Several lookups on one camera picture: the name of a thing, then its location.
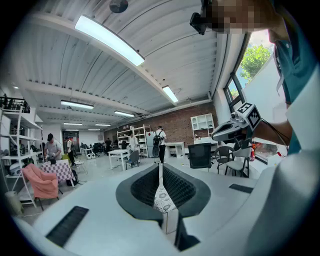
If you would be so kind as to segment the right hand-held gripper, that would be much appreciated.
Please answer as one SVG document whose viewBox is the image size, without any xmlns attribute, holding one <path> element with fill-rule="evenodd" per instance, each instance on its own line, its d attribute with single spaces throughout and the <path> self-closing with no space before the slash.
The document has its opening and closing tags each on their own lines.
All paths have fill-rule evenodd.
<svg viewBox="0 0 320 256">
<path fill-rule="evenodd" d="M 261 122 L 260 113 L 255 104 L 245 102 L 231 114 L 231 120 L 219 125 L 211 134 L 214 141 L 236 141 L 233 149 L 247 149 L 254 130 Z"/>
</svg>

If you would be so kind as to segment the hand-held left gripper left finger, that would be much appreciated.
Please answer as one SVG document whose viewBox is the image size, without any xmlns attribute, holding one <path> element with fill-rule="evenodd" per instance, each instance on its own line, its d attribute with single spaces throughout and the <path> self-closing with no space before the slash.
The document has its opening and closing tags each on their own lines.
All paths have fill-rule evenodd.
<svg viewBox="0 0 320 256">
<path fill-rule="evenodd" d="M 175 247 L 158 223 L 132 217 L 116 199 L 118 185 L 148 167 L 88 181 L 43 211 L 33 225 L 18 217 L 13 220 L 27 241 L 47 256 L 173 256 Z M 74 206 L 88 213 L 60 247 L 46 235 Z"/>
</svg>

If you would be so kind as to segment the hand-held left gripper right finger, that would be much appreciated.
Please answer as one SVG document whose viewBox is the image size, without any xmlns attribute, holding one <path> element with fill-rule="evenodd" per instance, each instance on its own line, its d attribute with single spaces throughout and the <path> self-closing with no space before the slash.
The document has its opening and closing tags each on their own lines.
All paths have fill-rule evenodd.
<svg viewBox="0 0 320 256">
<path fill-rule="evenodd" d="M 164 256 L 251 256 L 256 245 L 250 234 L 268 197 L 275 169 L 267 168 L 259 179 L 224 176 L 202 170 L 163 165 L 196 189 L 178 207 L 175 241 L 183 250 L 162 243 Z"/>
</svg>

